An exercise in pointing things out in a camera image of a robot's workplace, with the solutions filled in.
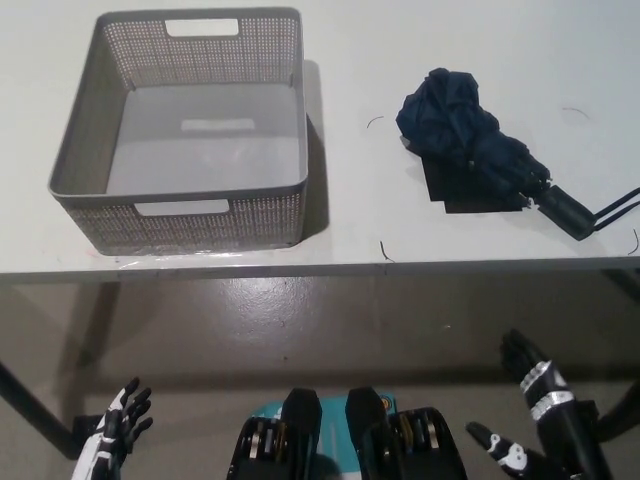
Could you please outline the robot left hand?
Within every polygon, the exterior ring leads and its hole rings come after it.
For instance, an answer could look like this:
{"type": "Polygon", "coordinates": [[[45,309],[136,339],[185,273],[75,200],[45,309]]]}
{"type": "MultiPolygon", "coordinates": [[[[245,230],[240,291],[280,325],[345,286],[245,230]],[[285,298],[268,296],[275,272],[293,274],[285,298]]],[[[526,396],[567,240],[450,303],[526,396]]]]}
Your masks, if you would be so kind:
{"type": "Polygon", "coordinates": [[[133,378],[112,400],[94,432],[85,441],[72,480],[121,478],[121,468],[132,453],[134,443],[153,424],[151,417],[140,421],[151,407],[152,390],[143,388],[130,400],[139,385],[140,379],[133,378]]]}

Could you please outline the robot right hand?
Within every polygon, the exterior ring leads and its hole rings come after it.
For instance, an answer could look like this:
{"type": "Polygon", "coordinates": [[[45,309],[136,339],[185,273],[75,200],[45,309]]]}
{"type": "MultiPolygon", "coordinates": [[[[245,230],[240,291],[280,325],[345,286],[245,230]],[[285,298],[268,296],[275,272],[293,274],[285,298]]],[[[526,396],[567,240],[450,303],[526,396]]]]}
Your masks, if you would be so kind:
{"type": "Polygon", "coordinates": [[[503,368],[518,383],[543,451],[472,421],[466,431],[512,479],[611,479],[595,428],[555,363],[512,329],[500,345],[503,368]]]}

